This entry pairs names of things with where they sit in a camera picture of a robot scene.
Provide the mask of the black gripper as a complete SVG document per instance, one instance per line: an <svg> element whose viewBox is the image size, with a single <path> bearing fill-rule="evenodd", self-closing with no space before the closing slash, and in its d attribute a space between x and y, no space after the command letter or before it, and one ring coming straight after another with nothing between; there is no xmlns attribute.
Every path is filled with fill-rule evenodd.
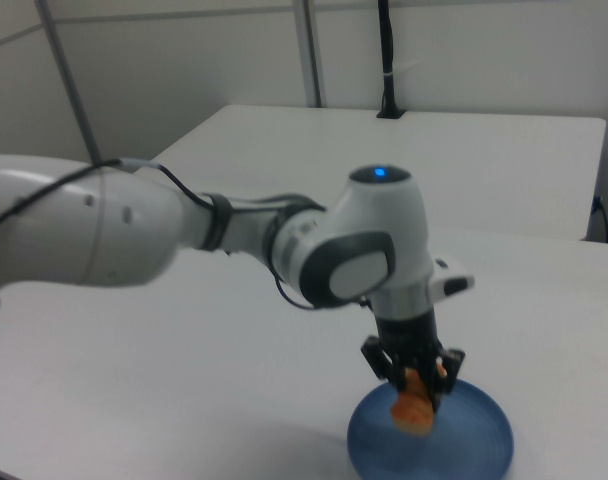
<svg viewBox="0 0 608 480"><path fill-rule="evenodd" d="M379 337L368 336L360 351L379 380L403 391L406 368L402 364L430 363L431 400L440 401L451 393L465 352L441 346L433 308L401 320L377 317L376 326Z"/></svg>

